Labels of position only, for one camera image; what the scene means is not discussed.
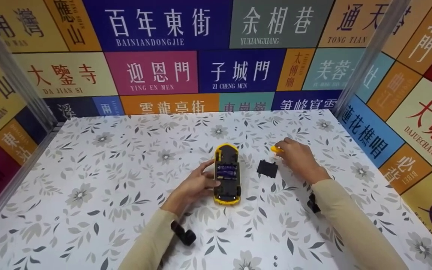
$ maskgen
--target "sleeve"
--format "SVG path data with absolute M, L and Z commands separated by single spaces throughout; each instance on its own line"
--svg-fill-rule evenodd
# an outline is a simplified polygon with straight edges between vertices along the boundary
M 119 270 L 156 270 L 174 236 L 173 220 L 178 220 L 175 214 L 158 209 L 124 257 Z
M 343 238 L 362 269 L 408 269 L 396 250 L 335 180 L 312 186 L 321 213 Z

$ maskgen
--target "metal frame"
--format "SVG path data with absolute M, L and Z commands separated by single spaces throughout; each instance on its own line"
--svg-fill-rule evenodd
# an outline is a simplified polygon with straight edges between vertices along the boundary
M 379 53 L 381 53 L 386 41 L 393 32 L 394 27 L 406 11 L 406 7 L 411 0 L 393 0 L 387 8 L 384 17 L 379 23 L 378 28 L 374 32 L 371 40 L 356 65 L 353 74 L 348 80 L 348 84 L 336 101 L 333 110 L 331 111 L 336 118 L 340 117 L 346 106 L 348 106 L 351 98 L 356 94 L 361 85 L 365 82 L 365 76 L 370 71 L 370 68 Z
M 0 38 L 0 68 L 7 76 L 7 80 L 14 87 L 22 99 L 26 102 L 29 110 L 41 123 L 46 133 L 49 133 L 55 123 L 57 123 L 53 113 L 47 108 L 43 99 L 38 96 L 38 90 L 29 81 L 26 73 L 23 72 L 19 64 L 14 60 L 12 53 Z
M 56 133 L 57 132 L 51 132 L 48 136 L 44 138 L 44 140 L 41 142 L 41 144 L 39 144 L 31 157 L 29 157 L 28 161 L 23 164 L 19 171 L 13 176 L 11 181 L 9 181 L 4 190 L 0 193 L 0 213 L 5 208 L 7 202 L 12 197 L 12 195 L 19 188 L 24 178 L 26 178 L 28 173 L 31 171 L 36 161 L 44 153 L 46 147 L 48 147 L 50 142 L 56 136 Z

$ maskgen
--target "hand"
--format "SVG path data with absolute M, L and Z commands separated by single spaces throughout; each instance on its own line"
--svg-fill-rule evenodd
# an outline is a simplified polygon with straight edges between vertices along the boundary
M 283 149 L 276 155 L 282 157 L 293 173 L 304 178 L 310 185 L 331 179 L 326 169 L 316 162 L 309 146 L 288 137 L 276 143 L 275 146 Z
M 203 197 L 212 196 L 214 194 L 213 188 L 219 186 L 221 182 L 214 180 L 214 173 L 212 171 L 204 170 L 214 162 L 214 159 L 211 159 L 201 163 L 199 167 L 192 171 L 169 195 L 161 209 L 180 216 L 187 205 Z

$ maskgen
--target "table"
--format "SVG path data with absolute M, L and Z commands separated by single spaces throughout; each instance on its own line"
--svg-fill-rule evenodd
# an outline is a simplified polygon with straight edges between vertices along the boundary
M 355 269 L 311 189 L 269 147 L 291 137 L 343 185 L 410 269 L 432 268 L 432 235 L 327 110 L 72 118 L 0 214 L 0 269 L 117 269 L 168 194 L 215 148 L 240 150 L 241 202 L 211 198 L 181 223 L 163 269 Z M 276 178 L 257 173 L 261 159 Z M 430 256 L 421 252 L 426 250 Z

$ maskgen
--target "toy car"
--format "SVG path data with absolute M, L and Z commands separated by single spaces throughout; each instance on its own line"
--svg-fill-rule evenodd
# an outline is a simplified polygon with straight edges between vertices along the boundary
M 214 201 L 232 205 L 241 200 L 240 164 L 238 149 L 230 144 L 223 144 L 214 153 L 214 179 L 221 185 L 214 188 Z

